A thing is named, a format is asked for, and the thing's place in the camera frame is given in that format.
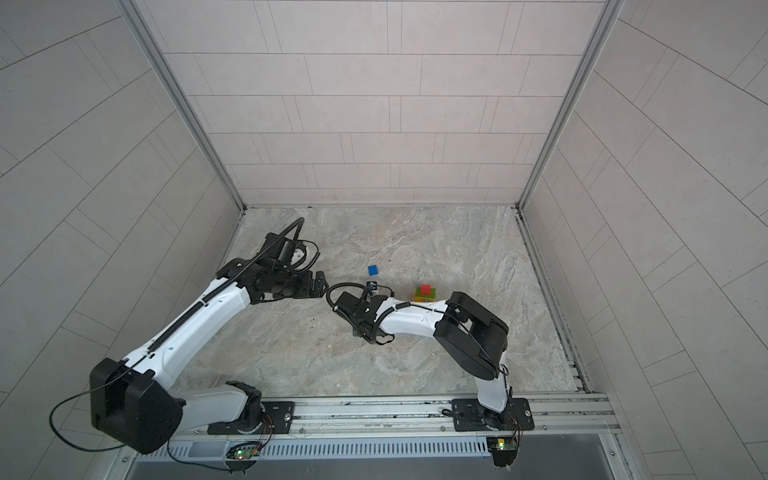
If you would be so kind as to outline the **green wood block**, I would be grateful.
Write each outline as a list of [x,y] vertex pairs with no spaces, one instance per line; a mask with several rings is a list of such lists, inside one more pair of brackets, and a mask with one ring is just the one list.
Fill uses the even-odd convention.
[[413,300],[416,302],[434,302],[435,299],[436,289],[431,285],[419,286],[413,295]]

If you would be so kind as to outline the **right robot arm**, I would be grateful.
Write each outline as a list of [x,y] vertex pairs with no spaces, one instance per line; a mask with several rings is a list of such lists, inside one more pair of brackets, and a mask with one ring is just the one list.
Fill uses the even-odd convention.
[[434,339],[465,372],[475,378],[476,403],[442,414],[471,430],[519,428],[511,406],[508,370],[503,360],[509,327],[463,292],[437,302],[401,301],[373,292],[369,285],[343,282],[328,288],[325,299],[353,333],[370,344],[387,345],[399,335]]

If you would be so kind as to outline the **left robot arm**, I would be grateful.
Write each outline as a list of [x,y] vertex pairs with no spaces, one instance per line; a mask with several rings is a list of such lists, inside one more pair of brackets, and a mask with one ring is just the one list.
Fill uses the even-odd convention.
[[325,277],[311,270],[319,255],[313,242],[270,233],[254,257],[227,262],[158,334],[123,359],[105,358],[93,368],[92,426],[142,454],[198,427],[213,434],[267,430],[260,391],[242,381],[187,393],[172,388],[201,348],[241,311],[284,299],[321,297]]

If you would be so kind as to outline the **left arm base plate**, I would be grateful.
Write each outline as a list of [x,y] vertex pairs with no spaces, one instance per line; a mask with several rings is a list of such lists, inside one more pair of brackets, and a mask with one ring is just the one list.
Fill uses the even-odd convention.
[[240,416],[230,422],[216,422],[207,427],[209,435],[287,434],[293,420],[295,403],[290,401],[249,402]]

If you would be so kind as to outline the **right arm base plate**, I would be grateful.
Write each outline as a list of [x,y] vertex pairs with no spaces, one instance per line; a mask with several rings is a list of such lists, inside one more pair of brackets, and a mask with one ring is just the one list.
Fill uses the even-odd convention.
[[535,429],[532,410],[524,398],[512,398],[499,413],[481,406],[477,399],[453,399],[451,408],[443,414],[453,418],[457,432],[470,431],[532,431]]

